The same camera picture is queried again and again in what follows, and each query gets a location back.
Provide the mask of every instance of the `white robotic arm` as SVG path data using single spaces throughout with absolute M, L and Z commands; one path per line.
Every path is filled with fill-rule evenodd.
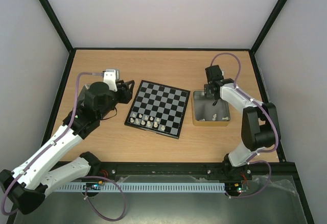
M 0 186 L 5 197 L 8 196 L 23 214 L 34 211 L 45 197 L 61 185 L 89 173 L 98 173 L 100 161 L 90 152 L 81 154 L 67 165 L 50 170 L 70 149 L 100 126 L 100 121 L 118 103 L 127 104 L 131 100 L 134 81 L 118 81 L 117 69 L 107 69 L 100 75 L 104 77 L 103 82 L 95 82 L 83 89 L 85 93 L 81 92 L 79 101 L 76 91 L 73 111 L 32 157 L 12 171 L 0 172 Z
M 227 101 L 243 115 L 242 141 L 234 151 L 225 156 L 224 161 L 228 161 L 232 167 L 245 165 L 259 152 L 275 143 L 275 133 L 271 124 L 266 120 L 267 118 L 263 116 L 262 108 L 272 119 L 273 126 L 280 139 L 276 107 L 272 103 L 264 104 L 262 101 L 252 98 L 235 85 L 232 79 L 224 79 L 218 65 L 210 66 L 205 71 L 208 80 L 208 84 L 204 85 L 206 96 L 214 96 L 216 100 L 223 99 Z M 266 123 L 260 125 L 259 119 L 265 120 Z

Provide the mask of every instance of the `white wall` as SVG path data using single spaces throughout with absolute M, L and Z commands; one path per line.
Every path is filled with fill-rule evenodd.
M 326 223 L 327 0 L 289 0 L 257 53 L 316 223 Z
M 277 0 L 49 0 L 74 47 L 250 48 Z
M 40 147 L 68 52 L 38 0 L 0 0 L 0 12 L 2 170 Z

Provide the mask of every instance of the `wooden table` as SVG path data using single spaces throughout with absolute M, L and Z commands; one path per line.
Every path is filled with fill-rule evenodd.
M 217 53 L 219 52 L 77 50 L 54 131 L 72 110 L 76 77 L 80 72 L 102 72 L 107 68 L 118 68 L 121 79 L 135 80 L 133 98 L 141 80 L 193 91 L 203 89 L 206 83 L 204 69 Z M 249 53 L 233 53 L 242 62 L 238 84 L 254 98 L 261 99 Z M 238 65 L 233 57 L 220 56 L 216 64 L 225 71 L 225 77 L 235 77 Z M 79 88 L 95 81 L 101 81 L 101 78 L 82 76 Z M 221 162 L 241 141 L 242 116 L 230 106 L 231 122 L 227 127 L 196 127 L 192 123 L 190 100 L 179 139 L 125 126 L 131 101 L 127 105 L 118 104 L 116 117 L 102 121 L 100 127 L 61 160 L 71 161 L 81 153 L 90 151 L 101 161 L 111 162 Z M 275 152 L 261 154 L 256 159 L 278 162 Z

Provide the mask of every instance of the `black metal frame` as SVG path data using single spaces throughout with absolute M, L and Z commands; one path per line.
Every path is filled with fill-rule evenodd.
M 48 0 L 39 0 L 42 4 L 44 10 L 46 11 L 49 19 L 51 20 L 52 24 L 54 25 L 58 35 L 60 36 L 61 40 L 63 41 L 64 45 L 66 46 L 69 57 L 66 63 L 66 67 L 60 82 L 60 86 L 56 95 L 56 99 L 51 111 L 51 115 L 49 118 L 48 125 L 46 127 L 46 131 L 43 137 L 42 145 L 48 141 L 51 137 L 51 133 L 55 124 L 55 120 L 59 111 L 60 103 L 63 97 L 63 93 L 65 90 L 65 86 L 69 77 L 69 73 L 73 64 L 74 56 L 76 50 L 79 49 L 101 49 L 101 50 L 140 50 L 140 51 L 247 51 L 249 52 L 250 59 L 252 62 L 254 74 L 256 77 L 256 81 L 258 83 L 259 91 L 262 97 L 263 102 L 268 102 L 268 96 L 265 90 L 265 86 L 260 74 L 260 70 L 258 68 L 258 63 L 255 59 L 255 53 L 259 49 L 260 45 L 262 44 L 264 38 L 266 37 L 267 33 L 269 32 L 270 28 L 272 27 L 274 21 L 278 17 L 279 13 L 281 12 L 283 6 L 285 5 L 287 0 L 278 0 L 275 7 L 273 8 L 270 16 L 268 17 L 264 27 L 262 28 L 260 34 L 258 35 L 254 45 L 251 49 L 244 48 L 244 49 L 235 49 L 235 48 L 73 48 L 71 45 L 68 37 L 66 36 L 55 12 L 53 11 L 50 3 Z M 313 217 L 310 212 L 310 208 L 308 202 L 306 200 L 305 193 L 302 188 L 302 184 L 297 173 L 297 169 L 294 163 L 286 162 L 284 150 L 282 144 L 280 143 L 277 148 L 277 155 L 279 158 L 279 163 L 270 163 L 272 168 L 272 174 L 274 176 L 292 176 L 295 182 L 295 187 L 297 192 L 300 196 L 300 201 L 307 219 L 308 223 L 314 223 Z M 58 162 L 56 167 L 59 167 L 67 162 Z M 208 169 L 219 168 L 222 166 L 222 163 L 123 163 L 123 162 L 103 162 L 102 166 L 107 169 L 115 169 L 115 176 L 118 175 L 137 175 L 137 174 L 145 174 L 145 173 L 152 173 L 161 172 L 161 174 L 169 175 L 172 172 L 178 173 L 185 173 L 191 172 L 190 174 L 193 176 L 203 176 L 210 179 L 219 180 L 219 176 L 215 176 L 211 174 L 208 175 Z M 251 172 L 253 175 L 265 175 L 267 173 L 267 167 L 265 164 L 255 164 L 251 165 Z M 15 215 L 12 215 L 8 218 L 7 224 L 14 223 Z

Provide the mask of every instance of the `white bracket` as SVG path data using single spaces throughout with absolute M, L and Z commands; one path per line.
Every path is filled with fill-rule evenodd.
M 103 82 L 109 86 L 110 90 L 117 91 L 116 81 L 119 80 L 119 69 L 106 69 L 103 75 Z

